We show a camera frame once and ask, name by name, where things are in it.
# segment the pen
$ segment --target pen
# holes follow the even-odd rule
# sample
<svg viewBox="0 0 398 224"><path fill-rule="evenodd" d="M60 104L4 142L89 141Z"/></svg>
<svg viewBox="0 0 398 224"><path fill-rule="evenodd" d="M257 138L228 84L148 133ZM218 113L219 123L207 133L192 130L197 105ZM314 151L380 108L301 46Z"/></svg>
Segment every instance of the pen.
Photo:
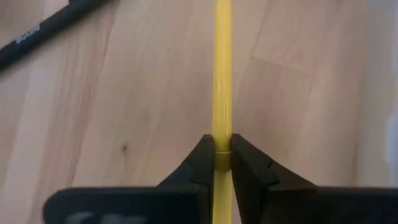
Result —
<svg viewBox="0 0 398 224"><path fill-rule="evenodd" d="M69 4L0 49L0 71L108 0L69 0Z"/></svg>

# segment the light wooden surface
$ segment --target light wooden surface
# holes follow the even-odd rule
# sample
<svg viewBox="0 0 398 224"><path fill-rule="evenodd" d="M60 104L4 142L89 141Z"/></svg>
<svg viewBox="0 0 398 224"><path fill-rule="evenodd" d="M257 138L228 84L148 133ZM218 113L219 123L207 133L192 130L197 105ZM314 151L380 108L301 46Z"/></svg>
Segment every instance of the light wooden surface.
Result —
<svg viewBox="0 0 398 224"><path fill-rule="evenodd" d="M0 44L66 3L0 0ZM0 223L182 162L211 129L213 6L114 0L0 76ZM353 184L366 1L233 0L233 42L234 132L316 184Z"/></svg>
<svg viewBox="0 0 398 224"><path fill-rule="evenodd" d="M387 133L392 130L387 128L390 117L398 116L397 21L398 1L369 1L369 57L359 122L358 185L398 187L398 182L392 181L398 180L398 170L395 168L394 173L391 169L392 161L398 164L398 146L391 147L391 139L398 139L398 133Z"/></svg>

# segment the yellow straw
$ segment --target yellow straw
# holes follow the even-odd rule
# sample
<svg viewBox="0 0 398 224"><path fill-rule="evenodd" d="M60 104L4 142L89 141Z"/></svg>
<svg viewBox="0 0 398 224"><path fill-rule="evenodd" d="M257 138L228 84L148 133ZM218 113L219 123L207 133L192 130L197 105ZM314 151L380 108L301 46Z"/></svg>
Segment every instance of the yellow straw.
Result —
<svg viewBox="0 0 398 224"><path fill-rule="evenodd" d="M212 130L215 141L213 224L231 224L232 175L229 164L229 142L232 132L232 41L230 0L217 0L215 21Z"/></svg>

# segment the black plastic piece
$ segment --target black plastic piece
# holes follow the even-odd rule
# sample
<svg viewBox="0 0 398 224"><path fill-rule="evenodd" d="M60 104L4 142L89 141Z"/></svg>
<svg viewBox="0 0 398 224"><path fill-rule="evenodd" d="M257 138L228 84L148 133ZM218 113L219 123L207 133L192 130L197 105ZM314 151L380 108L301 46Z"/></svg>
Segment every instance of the black plastic piece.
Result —
<svg viewBox="0 0 398 224"><path fill-rule="evenodd" d="M109 0L69 0L69 5L0 49L0 71L106 1Z"/></svg>
<svg viewBox="0 0 398 224"><path fill-rule="evenodd" d="M45 224L210 224L213 139L203 136L156 187L67 189L44 206Z"/></svg>
<svg viewBox="0 0 398 224"><path fill-rule="evenodd" d="M398 223L398 190L318 187L238 134L231 167L242 224Z"/></svg>

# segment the black clamp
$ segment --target black clamp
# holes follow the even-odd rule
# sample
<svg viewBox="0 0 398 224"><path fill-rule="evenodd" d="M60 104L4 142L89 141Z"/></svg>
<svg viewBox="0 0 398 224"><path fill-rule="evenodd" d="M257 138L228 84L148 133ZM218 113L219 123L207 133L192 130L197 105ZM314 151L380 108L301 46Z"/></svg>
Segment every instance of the black clamp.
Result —
<svg viewBox="0 0 398 224"><path fill-rule="evenodd" d="M213 161L213 140L205 135L156 187L57 192L44 206L45 224L210 224ZM231 168L242 224L398 223L398 190L318 187L238 134Z"/></svg>

